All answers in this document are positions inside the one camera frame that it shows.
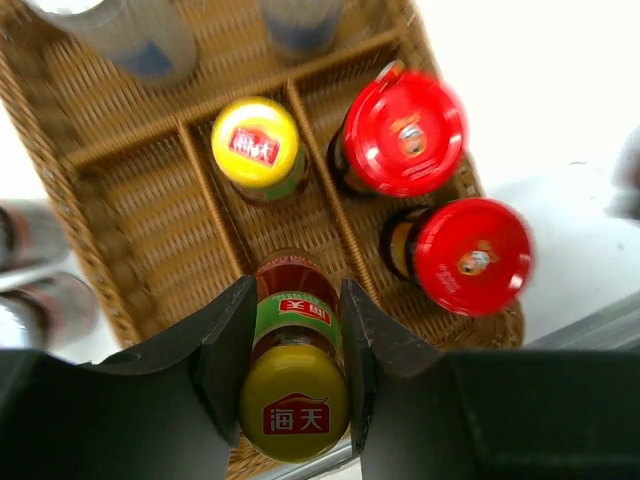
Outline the grey-lid spice jar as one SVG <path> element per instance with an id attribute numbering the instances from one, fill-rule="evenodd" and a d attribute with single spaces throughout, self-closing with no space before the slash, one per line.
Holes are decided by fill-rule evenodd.
<path id="1" fill-rule="evenodd" d="M 48 204 L 1 200 L 1 276 L 55 263 L 69 251 L 64 229 Z"/>
<path id="2" fill-rule="evenodd" d="M 99 305 L 91 288 L 55 273 L 1 294 L 1 346 L 50 350 L 92 331 Z"/>

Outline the yellow-cap sauce bottle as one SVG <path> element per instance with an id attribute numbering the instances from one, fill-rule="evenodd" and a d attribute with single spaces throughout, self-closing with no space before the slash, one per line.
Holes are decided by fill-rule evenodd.
<path id="1" fill-rule="evenodd" d="M 309 160 L 292 115 L 266 97 L 227 105 L 211 133 L 215 163 L 247 202 L 280 202 L 306 189 Z"/>
<path id="2" fill-rule="evenodd" d="M 340 365 L 339 296 L 307 252 L 285 248 L 256 271 L 257 310 L 239 421 L 262 454 L 304 463 L 330 450 L 349 423 Z"/>

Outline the red-lid sauce jar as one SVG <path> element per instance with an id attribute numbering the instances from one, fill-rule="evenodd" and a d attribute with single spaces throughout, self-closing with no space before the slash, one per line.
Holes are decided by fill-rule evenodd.
<path id="1" fill-rule="evenodd" d="M 357 95 L 326 161 L 352 195 L 418 197 L 449 180 L 465 146 L 466 115 L 454 92 L 394 60 Z"/>
<path id="2" fill-rule="evenodd" d="M 534 263 L 524 219 L 482 197 L 396 212 L 381 229 L 379 252 L 394 275 L 442 308 L 472 317 L 493 315 L 515 300 Z"/>

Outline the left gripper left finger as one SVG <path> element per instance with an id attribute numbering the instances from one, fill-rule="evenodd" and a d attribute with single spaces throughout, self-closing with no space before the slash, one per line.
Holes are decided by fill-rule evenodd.
<path id="1" fill-rule="evenodd" d="M 1 354 L 5 479 L 222 479 L 238 443 L 256 281 L 98 364 Z"/>

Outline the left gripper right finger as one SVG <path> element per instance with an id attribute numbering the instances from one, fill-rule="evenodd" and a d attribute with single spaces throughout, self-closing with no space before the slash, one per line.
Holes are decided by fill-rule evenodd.
<path id="1" fill-rule="evenodd" d="M 636 351 L 442 351 L 354 280 L 340 317 L 364 478 L 638 477 Z"/>

